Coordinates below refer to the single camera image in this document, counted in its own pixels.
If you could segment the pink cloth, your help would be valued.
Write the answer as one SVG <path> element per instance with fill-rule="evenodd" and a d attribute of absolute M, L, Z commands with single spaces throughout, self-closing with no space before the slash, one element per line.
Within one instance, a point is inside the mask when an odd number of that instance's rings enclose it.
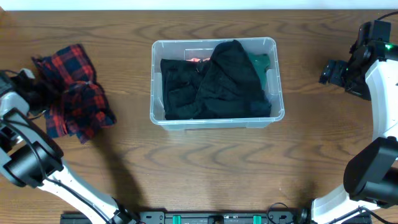
<path fill-rule="evenodd" d="M 207 62 L 207 61 L 209 61 L 210 60 L 210 58 L 204 58 L 204 59 L 201 59 L 201 58 L 191 58 L 191 59 L 187 59 L 186 61 L 188 61 L 188 62 L 195 62 L 195 63 L 202 63 L 202 62 Z"/>

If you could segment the dark green cloth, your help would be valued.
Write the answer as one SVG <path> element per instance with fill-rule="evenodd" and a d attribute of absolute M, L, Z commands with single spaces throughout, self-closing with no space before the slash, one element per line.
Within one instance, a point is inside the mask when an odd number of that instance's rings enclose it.
<path fill-rule="evenodd" d="M 251 62 L 251 68 L 246 75 L 248 89 L 250 93 L 257 95 L 267 83 L 267 71 L 270 69 L 271 60 L 267 54 L 256 55 L 248 52 L 247 55 Z"/>

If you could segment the red navy plaid shirt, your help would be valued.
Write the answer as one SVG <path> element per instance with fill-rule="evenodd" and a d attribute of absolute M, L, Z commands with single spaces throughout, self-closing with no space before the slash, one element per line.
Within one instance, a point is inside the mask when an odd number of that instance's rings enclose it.
<path fill-rule="evenodd" d="M 44 116 L 51 138 L 76 136 L 84 144 L 103 128 L 117 122 L 96 70 L 81 44 L 73 44 L 51 56 L 33 57 L 41 79 L 54 90 Z"/>

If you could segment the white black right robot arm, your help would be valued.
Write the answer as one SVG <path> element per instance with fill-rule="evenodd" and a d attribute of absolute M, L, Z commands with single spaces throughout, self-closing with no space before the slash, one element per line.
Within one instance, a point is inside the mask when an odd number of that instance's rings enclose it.
<path fill-rule="evenodd" d="M 343 184 L 312 200 L 294 223 L 385 223 L 375 210 L 397 205 L 397 45 L 385 19 L 362 24 L 350 59 L 330 60 L 319 79 L 371 102 L 373 140 L 348 162 Z"/>

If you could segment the black garment pile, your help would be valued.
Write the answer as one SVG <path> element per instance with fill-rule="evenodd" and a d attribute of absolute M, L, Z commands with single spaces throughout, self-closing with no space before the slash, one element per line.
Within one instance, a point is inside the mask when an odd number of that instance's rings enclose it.
<path fill-rule="evenodd" d="M 167 120 L 268 117 L 272 105 L 248 53 L 237 41 L 218 44 L 201 62 L 162 59 Z"/>

